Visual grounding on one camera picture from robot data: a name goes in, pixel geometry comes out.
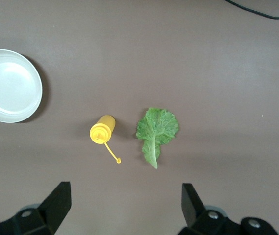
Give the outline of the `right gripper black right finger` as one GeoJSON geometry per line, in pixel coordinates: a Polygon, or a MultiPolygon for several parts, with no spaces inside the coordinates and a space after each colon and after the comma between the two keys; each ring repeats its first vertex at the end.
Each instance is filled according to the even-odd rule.
{"type": "Polygon", "coordinates": [[[181,208],[187,226],[180,235],[276,235],[265,220],[245,217],[237,224],[217,207],[206,207],[191,183],[183,183],[181,208]]]}

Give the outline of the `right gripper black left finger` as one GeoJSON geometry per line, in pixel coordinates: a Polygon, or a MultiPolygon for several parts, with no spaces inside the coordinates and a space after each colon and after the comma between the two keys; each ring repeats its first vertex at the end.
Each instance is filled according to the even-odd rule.
{"type": "Polygon", "coordinates": [[[0,223],[0,235],[53,235],[71,208],[71,183],[61,182],[41,204],[28,205],[0,223]]]}

